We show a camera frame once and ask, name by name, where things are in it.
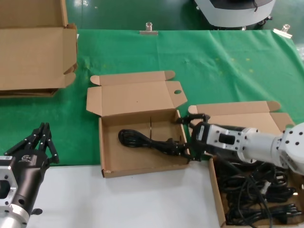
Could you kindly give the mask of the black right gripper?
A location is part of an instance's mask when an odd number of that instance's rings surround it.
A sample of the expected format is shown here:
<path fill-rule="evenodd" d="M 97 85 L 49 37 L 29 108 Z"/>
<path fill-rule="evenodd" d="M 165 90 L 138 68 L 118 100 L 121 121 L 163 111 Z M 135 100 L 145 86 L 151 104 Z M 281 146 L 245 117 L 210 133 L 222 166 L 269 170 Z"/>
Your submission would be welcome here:
<path fill-rule="evenodd" d="M 179 117 L 175 123 L 191 125 L 191 146 L 197 153 L 209 154 L 228 161 L 238 159 L 238 128 L 229 125 L 218 125 L 208 123 L 210 116 L 207 114 L 188 114 Z M 188 161 L 201 162 L 201 156 L 190 153 L 189 143 L 180 143 L 169 139 L 169 155 L 180 156 Z"/>

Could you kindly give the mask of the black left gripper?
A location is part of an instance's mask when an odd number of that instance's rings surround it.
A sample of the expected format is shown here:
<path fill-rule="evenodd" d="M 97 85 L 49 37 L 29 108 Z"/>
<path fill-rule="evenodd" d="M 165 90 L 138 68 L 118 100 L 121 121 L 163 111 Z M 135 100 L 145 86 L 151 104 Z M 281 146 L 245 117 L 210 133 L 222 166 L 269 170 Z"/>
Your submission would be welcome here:
<path fill-rule="evenodd" d="M 51 153 L 48 158 L 47 148 Z M 32 133 L 12 146 L 5 156 L 13 156 L 13 173 L 17 182 L 17 192 L 12 200 L 28 214 L 41 214 L 42 209 L 34 208 L 39 188 L 44 180 L 49 164 L 59 164 L 59 155 L 52 141 L 49 123 L 41 123 Z"/>

